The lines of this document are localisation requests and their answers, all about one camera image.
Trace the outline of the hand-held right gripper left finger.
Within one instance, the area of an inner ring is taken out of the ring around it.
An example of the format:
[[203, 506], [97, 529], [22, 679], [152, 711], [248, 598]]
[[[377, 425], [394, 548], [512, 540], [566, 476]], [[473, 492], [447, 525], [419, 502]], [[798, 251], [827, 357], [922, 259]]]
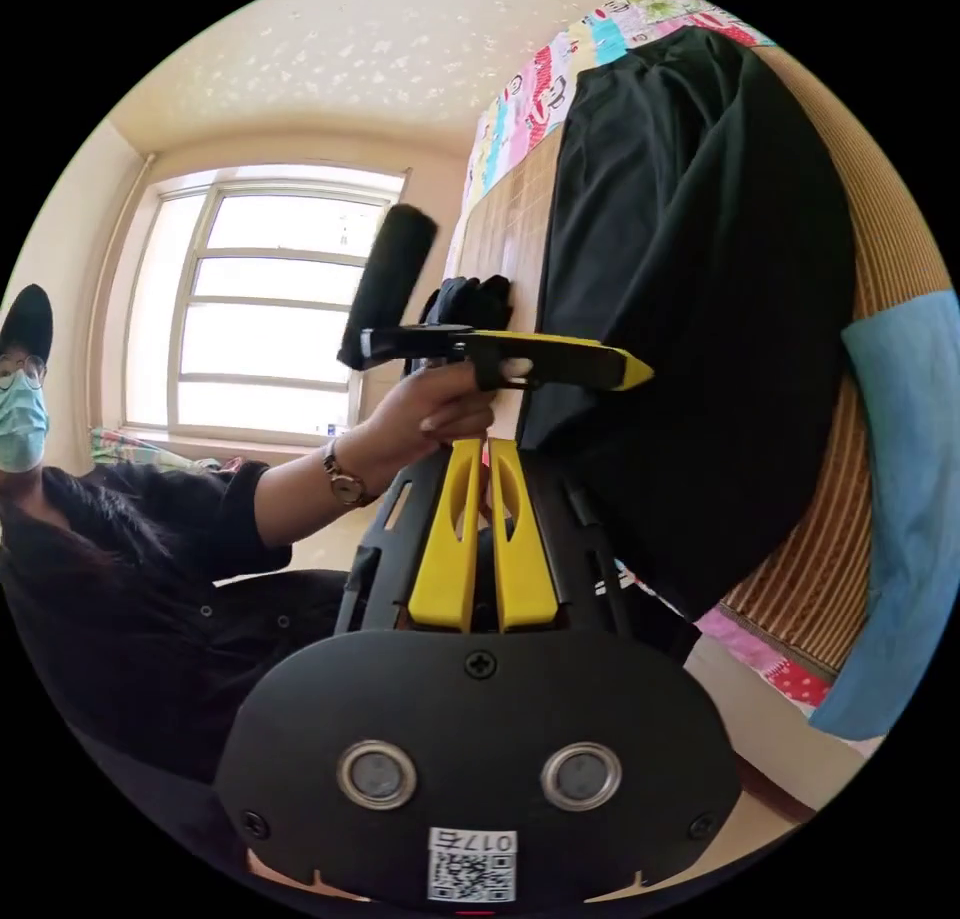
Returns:
[[450, 448], [420, 568], [407, 605], [420, 629], [471, 625], [480, 519], [481, 439]]

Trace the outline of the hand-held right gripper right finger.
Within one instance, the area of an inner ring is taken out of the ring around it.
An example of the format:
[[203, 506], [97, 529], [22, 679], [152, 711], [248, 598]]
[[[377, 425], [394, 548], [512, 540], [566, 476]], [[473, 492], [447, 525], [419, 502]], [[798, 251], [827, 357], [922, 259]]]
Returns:
[[502, 632], [551, 625], [558, 600], [517, 446], [489, 441], [497, 616]]

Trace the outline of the person's left hand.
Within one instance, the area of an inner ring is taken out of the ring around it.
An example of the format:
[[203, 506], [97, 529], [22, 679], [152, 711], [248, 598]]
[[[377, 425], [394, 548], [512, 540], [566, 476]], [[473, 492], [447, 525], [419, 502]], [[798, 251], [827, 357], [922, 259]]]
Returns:
[[370, 416], [337, 441], [337, 461], [371, 495], [445, 444], [484, 438], [494, 394], [468, 362], [422, 369], [393, 386]]

